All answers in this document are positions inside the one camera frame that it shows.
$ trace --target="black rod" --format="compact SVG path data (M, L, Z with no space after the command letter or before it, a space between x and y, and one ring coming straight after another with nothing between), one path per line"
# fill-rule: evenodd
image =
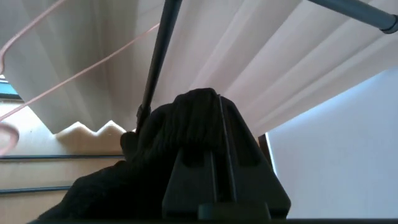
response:
M359 0L309 0L320 6L377 27L386 34L398 30L398 17Z
M0 156L3 160L31 160L31 159L124 159L123 155L27 155L27 156Z
M58 190L69 190L71 186L61 186L61 187L31 187L24 189L2 189L0 190L0 195L7 194L22 194L22 193L36 193L36 192L52 192Z
M150 62L147 84L144 92L144 99L140 105L137 114L137 129L144 124L144 121L150 114L150 103L155 94L156 84L159 79L163 61L166 56L167 47L169 46L171 36L173 34L175 21L177 20L182 0L166 0L163 7L162 17L160 18L159 31L157 32L154 54Z

